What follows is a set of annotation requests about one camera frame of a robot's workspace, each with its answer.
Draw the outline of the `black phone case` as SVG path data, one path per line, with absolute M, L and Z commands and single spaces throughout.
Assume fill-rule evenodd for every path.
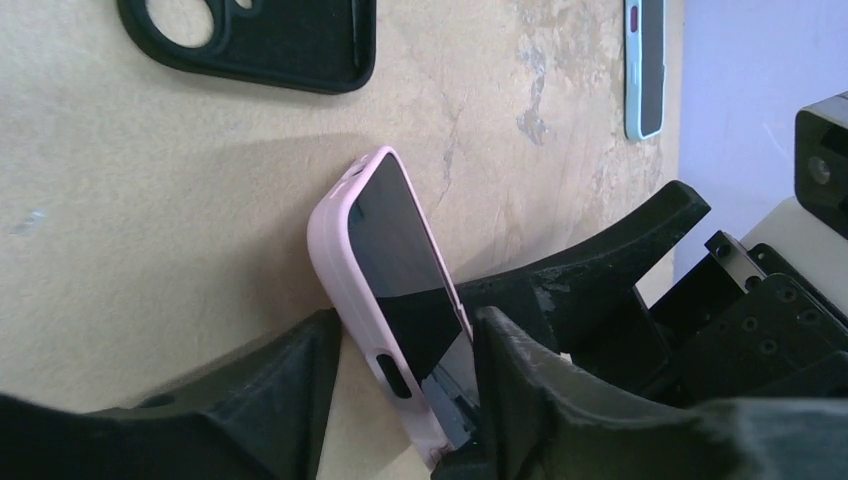
M 374 1 L 207 0 L 210 39 L 187 47 L 155 26 L 146 2 L 117 4 L 129 37 L 176 70 L 325 95 L 362 88 L 376 61 Z

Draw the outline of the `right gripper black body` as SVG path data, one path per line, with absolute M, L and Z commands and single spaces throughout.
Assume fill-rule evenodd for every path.
M 654 305 L 638 292 L 572 354 L 620 389 L 669 406 L 847 395 L 847 317 L 771 246 L 723 232 Z

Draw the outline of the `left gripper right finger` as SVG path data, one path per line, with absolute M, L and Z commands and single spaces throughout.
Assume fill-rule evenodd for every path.
M 733 398 L 688 409 L 610 385 L 495 307 L 476 313 L 479 439 L 436 479 L 843 479 L 847 404 Z

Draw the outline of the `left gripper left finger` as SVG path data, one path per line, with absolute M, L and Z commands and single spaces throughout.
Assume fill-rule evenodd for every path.
M 5 479 L 313 479 L 342 328 L 320 310 L 261 348 L 132 408 L 3 395 Z

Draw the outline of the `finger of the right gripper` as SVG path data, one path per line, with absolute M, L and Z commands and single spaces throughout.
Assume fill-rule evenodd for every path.
M 589 239 L 466 281 L 457 291 L 470 316 L 496 307 L 538 343 L 571 352 L 710 209 L 693 188 L 674 180 Z

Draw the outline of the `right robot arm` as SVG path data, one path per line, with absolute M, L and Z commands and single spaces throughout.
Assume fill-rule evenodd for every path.
M 724 231 L 654 305 L 637 289 L 709 212 L 672 181 L 595 236 L 465 282 L 533 339 L 622 390 L 675 407 L 847 394 L 847 97 L 795 118 L 794 194 L 743 240 Z

